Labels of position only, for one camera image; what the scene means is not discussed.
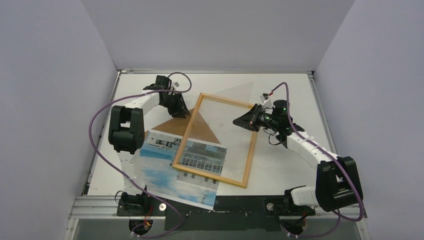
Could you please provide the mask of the clear acrylic sheet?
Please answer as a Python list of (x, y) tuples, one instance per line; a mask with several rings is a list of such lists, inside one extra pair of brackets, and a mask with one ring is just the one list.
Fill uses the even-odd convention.
[[(201, 93), (216, 95), (236, 101), (250, 103), (254, 84), (244, 83), (226, 88), (214, 93)], [(227, 146), (221, 177), (241, 182), (247, 162), (252, 131), (233, 124), (233, 120), (241, 117), (250, 109), (228, 105), (211, 100), (204, 100), (199, 112), (209, 125), (221, 145)]]

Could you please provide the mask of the building and sky photo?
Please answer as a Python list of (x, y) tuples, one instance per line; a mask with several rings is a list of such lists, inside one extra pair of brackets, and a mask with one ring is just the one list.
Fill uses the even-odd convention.
[[(182, 136), (148, 131), (139, 153), (140, 175), (147, 190), (158, 197), (212, 210), (219, 181), (173, 167), (181, 142)], [(178, 163), (192, 170), (220, 176), (227, 149), (219, 143), (190, 138)]]

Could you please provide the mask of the yellow picture frame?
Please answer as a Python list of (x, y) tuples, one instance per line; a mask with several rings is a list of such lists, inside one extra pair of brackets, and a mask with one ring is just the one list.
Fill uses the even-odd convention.
[(253, 160), (253, 155), (254, 155), (254, 151), (255, 151), (257, 135), (258, 135), (256, 132), (253, 132), (251, 134), (251, 140), (250, 140), (250, 144), (249, 144), (246, 164), (244, 166), (242, 181), (236, 181), (236, 180), (233, 180), (233, 179), (230, 179), (230, 178), (226, 178), (226, 177), (223, 177), (223, 176), (218, 176), (216, 174), (206, 172), (204, 170), (200, 170), (198, 168), (190, 168), (186, 165), (179, 164), (179, 160), (183, 156), (183, 152), (184, 152), (184, 148), (186, 146), (186, 143), (187, 143), (188, 140), (190, 140), (189, 135), (191, 133), (194, 122), (196, 120), (196, 116), (198, 115), (201, 104), (203, 103), (204, 100), (209, 100), (209, 101), (218, 102), (218, 103), (236, 106), (236, 107), (245, 108), (245, 109), (252, 109), (253, 106), (254, 106), (251, 103), (247, 103), (247, 102), (243, 102), (243, 101), (238, 101), (238, 100), (234, 100), (234, 99), (230, 99), (230, 98), (226, 98), (226, 97), (221, 97), (221, 96), (217, 96), (217, 95), (212, 95), (212, 94), (207, 94), (207, 93), (203, 93), (203, 92), (200, 93), (199, 97), (197, 99), (196, 105), (193, 109), (193, 113), (191, 114), (191, 118), (190, 118), (188, 125), (186, 127), (185, 133), (182, 137), (180, 147), (179, 147), (179, 149), (176, 153), (175, 159), (172, 163), (172, 167), (177, 169), (177, 170), (180, 170), (180, 171), (184, 171), (184, 172), (187, 172), (187, 173), (202, 176), (204, 178), (216, 180), (218, 182), (226, 183), (226, 184), (233, 185), (233, 186), (240, 187), (240, 188), (246, 188), (247, 185), (248, 185), (248, 181), (249, 181), (249, 175), (250, 175), (250, 171), (251, 171), (251, 165), (252, 165), (252, 160)]

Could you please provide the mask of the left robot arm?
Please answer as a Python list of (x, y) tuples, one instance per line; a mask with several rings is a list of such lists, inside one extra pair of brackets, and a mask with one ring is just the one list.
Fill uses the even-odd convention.
[(173, 118), (190, 116), (178, 88), (179, 84), (169, 76), (157, 75), (155, 82), (145, 86), (135, 99), (111, 108), (108, 142), (117, 153), (124, 181), (119, 203), (123, 209), (139, 216), (148, 214), (153, 208), (137, 161), (145, 141), (144, 117), (157, 106), (166, 108)]

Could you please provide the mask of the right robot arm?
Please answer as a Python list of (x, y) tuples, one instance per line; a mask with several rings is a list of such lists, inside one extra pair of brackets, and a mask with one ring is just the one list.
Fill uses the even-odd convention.
[(363, 205), (363, 192), (355, 160), (339, 156), (313, 140), (306, 131), (293, 122), (286, 100), (273, 102), (271, 112), (255, 104), (247, 113), (233, 120), (245, 130), (258, 132), (272, 130), (278, 144), (298, 154), (316, 172), (314, 186), (299, 186), (287, 190), (282, 207), (290, 215), (303, 206), (319, 206), (326, 212), (359, 204)]

